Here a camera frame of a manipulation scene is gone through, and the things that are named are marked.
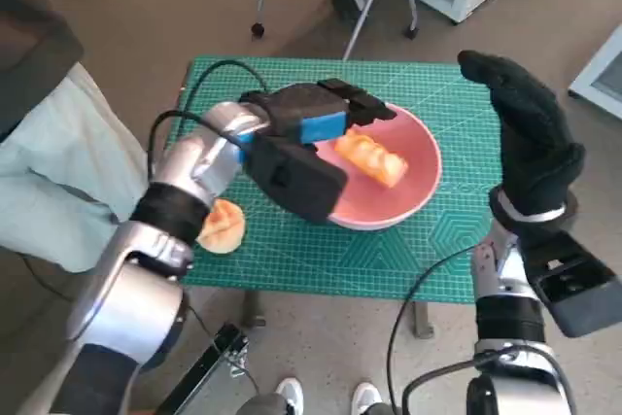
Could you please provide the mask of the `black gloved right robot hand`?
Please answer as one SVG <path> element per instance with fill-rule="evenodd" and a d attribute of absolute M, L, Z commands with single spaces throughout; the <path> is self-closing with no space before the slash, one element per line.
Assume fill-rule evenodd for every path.
<path fill-rule="evenodd" d="M 501 125 L 501 187 L 513 208 L 524 216 L 561 208 L 586 150 L 555 93 L 505 57 L 462 51 L 458 63 L 464 78 L 490 91 Z"/>

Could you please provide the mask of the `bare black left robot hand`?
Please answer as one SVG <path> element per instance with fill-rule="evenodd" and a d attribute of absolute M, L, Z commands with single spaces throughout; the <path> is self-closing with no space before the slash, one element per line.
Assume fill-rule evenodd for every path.
<path fill-rule="evenodd" d="M 301 144 L 336 139 L 354 125 L 367 126 L 397 116 L 383 100 L 336 78 L 274 92 L 249 91 L 240 101 L 267 118 L 269 134 Z"/>

